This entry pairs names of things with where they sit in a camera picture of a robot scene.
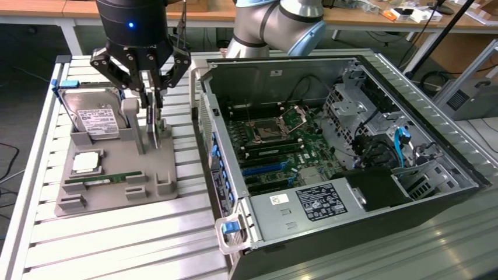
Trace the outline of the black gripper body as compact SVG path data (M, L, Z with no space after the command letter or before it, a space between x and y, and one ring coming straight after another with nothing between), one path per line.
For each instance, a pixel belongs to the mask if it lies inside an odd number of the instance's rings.
M110 70L115 58L130 70L157 71L173 54L167 38L167 1L97 1L107 37L95 68Z

